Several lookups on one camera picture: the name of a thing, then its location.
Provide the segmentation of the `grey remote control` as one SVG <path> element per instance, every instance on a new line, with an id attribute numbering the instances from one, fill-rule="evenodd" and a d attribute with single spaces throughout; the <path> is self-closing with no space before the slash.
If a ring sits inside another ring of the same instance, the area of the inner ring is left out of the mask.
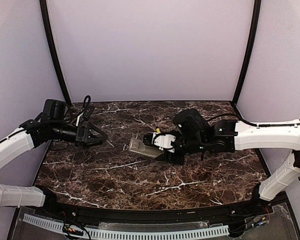
<path id="1" fill-rule="evenodd" d="M 157 158 L 162 154 L 162 152 L 156 147 L 147 146 L 143 143 L 142 140 L 132 138 L 129 143 L 128 150 L 132 153 L 146 156 L 149 158 Z"/>

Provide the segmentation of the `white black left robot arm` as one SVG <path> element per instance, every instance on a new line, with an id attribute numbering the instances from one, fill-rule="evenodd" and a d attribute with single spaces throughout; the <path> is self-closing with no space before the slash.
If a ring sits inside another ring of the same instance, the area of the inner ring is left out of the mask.
<path id="1" fill-rule="evenodd" d="M 0 170 L 20 155 L 50 140 L 61 140 L 83 147 L 102 144 L 108 136 L 89 122 L 94 111 L 91 97 L 84 98 L 81 112 L 65 118 L 69 105 L 60 100 L 47 99 L 43 111 L 27 120 L 0 140 Z M 44 186 L 16 186 L 0 183 L 0 207 L 44 207 L 56 205 L 56 194 Z"/>

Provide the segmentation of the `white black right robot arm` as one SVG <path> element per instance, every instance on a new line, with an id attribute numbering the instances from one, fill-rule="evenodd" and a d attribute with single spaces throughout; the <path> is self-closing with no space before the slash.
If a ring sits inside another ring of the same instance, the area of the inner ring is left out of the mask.
<path id="1" fill-rule="evenodd" d="M 185 156 L 206 153 L 233 153 L 247 149 L 291 149 L 287 160 L 266 180 L 259 183 L 256 197 L 270 202 L 300 177 L 300 118 L 286 122 L 253 123 L 236 114 L 234 120 L 209 124 L 191 108 L 172 120 L 176 130 L 156 131 L 143 137 L 143 144 L 161 151 L 157 160 L 182 165 Z"/>

